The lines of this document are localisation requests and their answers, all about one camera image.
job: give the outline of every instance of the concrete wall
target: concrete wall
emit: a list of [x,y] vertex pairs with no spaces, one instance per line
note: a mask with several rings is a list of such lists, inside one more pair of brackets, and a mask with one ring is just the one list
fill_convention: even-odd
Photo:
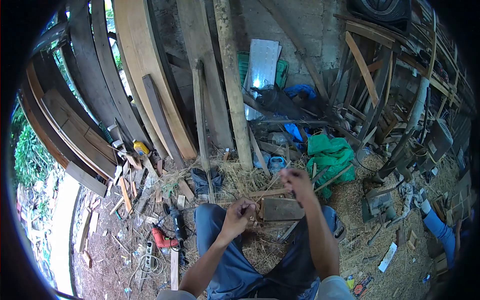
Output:
[[[204,1],[214,50],[218,51],[213,1]],[[275,3],[301,35],[317,70],[320,72],[338,68],[344,45],[345,24],[333,17],[333,14],[348,14],[345,0],[275,0]],[[238,50],[249,51],[250,40],[254,38],[279,41],[283,46],[280,59],[289,63],[287,86],[313,85],[305,65],[295,54],[294,45],[259,1],[230,0],[230,5]],[[153,0],[153,7],[166,52],[187,59],[176,1]],[[188,108],[193,109],[192,76],[177,67],[172,66],[172,69],[183,100]]]

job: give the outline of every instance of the blue jeans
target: blue jeans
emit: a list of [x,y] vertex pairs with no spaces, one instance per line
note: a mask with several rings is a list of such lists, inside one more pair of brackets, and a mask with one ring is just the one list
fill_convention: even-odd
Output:
[[[332,233],[336,212],[322,207]],[[227,211],[216,204],[202,204],[193,214],[197,249],[204,255],[220,233]],[[243,256],[241,235],[228,245],[207,288],[209,300],[258,298],[309,299],[317,293],[320,279],[313,265],[306,218],[292,232],[293,242],[285,257],[266,275],[258,273]]]
[[455,263],[455,234],[452,229],[442,222],[437,214],[431,209],[423,219],[427,228],[442,242],[447,258],[447,266],[453,268]]

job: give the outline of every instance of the red tool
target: red tool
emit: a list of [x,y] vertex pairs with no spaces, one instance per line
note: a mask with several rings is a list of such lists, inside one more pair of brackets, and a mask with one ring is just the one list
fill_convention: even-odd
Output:
[[175,247],[179,244],[178,240],[171,240],[169,238],[165,238],[163,232],[158,227],[152,228],[152,235],[158,248]]

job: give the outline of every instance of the green plastic bag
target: green plastic bag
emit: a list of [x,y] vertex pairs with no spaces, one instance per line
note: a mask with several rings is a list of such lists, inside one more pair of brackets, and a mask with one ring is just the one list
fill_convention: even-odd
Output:
[[[344,138],[328,139],[325,134],[312,135],[308,138],[308,155],[313,156],[307,163],[307,172],[310,177],[313,173],[313,164],[317,164],[317,174],[325,167],[330,167],[328,171],[315,182],[320,186],[331,178],[335,177],[343,169],[350,165],[354,159],[354,153],[350,145]],[[352,181],[355,179],[355,169],[350,168],[347,172],[340,175],[333,183]],[[322,196],[328,199],[332,196],[332,191],[328,186],[322,189]]]

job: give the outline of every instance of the metal sheet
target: metal sheet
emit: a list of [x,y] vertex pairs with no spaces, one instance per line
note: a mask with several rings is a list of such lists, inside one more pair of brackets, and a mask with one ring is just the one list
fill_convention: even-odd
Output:
[[[242,89],[244,94],[251,93],[256,98],[257,93],[251,91],[251,87],[262,88],[269,84],[275,84],[276,63],[281,49],[282,47],[277,41],[262,39],[251,41],[248,73]],[[247,120],[254,120],[262,114],[245,105],[245,116]]]

